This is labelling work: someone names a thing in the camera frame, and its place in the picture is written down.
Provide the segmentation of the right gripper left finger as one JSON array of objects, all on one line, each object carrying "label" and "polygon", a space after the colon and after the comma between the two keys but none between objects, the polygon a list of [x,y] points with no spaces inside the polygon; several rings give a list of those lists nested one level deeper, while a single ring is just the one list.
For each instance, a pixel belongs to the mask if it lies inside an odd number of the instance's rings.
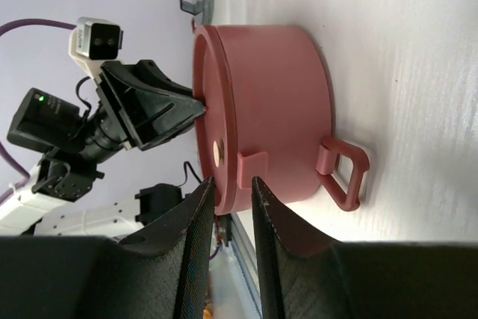
[{"label": "right gripper left finger", "polygon": [[213,178],[120,241],[1,239],[3,318],[201,318],[214,222]]}]

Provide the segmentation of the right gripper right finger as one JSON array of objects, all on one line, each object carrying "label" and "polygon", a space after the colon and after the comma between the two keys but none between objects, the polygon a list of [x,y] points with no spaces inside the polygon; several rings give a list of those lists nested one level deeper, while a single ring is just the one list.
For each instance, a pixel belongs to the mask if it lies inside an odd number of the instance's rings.
[{"label": "right gripper right finger", "polygon": [[342,242],[259,177],[252,216],[265,318],[475,318],[477,246]]}]

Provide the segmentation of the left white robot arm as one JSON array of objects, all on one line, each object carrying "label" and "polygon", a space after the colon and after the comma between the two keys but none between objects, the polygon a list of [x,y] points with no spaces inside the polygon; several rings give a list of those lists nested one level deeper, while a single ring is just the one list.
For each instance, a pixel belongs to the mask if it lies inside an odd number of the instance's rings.
[{"label": "left white robot arm", "polygon": [[46,214],[76,202],[122,149],[146,151],[189,131],[205,113],[191,89],[171,81],[151,60],[105,61],[93,76],[96,110],[32,88],[13,116],[7,139],[42,156],[22,185],[1,201],[1,234],[21,235]]}]

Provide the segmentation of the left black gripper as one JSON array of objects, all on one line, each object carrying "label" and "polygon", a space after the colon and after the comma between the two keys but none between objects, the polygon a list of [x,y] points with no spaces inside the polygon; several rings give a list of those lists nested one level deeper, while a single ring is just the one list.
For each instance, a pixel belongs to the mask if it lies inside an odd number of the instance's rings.
[{"label": "left black gripper", "polygon": [[189,131],[205,113],[192,90],[172,81],[152,60],[105,61],[95,81],[113,135],[126,151],[167,143]]}]

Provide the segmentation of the pink steel-lined pot with handles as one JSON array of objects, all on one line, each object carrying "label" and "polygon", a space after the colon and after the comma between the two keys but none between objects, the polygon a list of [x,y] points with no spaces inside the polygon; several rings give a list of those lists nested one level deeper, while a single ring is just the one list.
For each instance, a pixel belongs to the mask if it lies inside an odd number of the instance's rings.
[{"label": "pink steel-lined pot with handles", "polygon": [[341,210],[355,211],[370,161],[332,133],[331,87],[308,33],[297,25],[214,26],[231,72],[238,136],[230,213],[251,207],[255,177],[284,203],[323,188]]}]

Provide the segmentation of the dark red lid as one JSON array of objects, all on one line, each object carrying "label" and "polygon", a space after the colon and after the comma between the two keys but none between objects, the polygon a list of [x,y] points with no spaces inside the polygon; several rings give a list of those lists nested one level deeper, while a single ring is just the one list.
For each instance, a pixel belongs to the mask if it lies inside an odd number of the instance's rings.
[{"label": "dark red lid", "polygon": [[193,95],[205,105],[205,113],[195,122],[202,174],[215,178],[216,214],[228,214],[237,191],[238,136],[231,72],[213,25],[201,25],[195,30]]}]

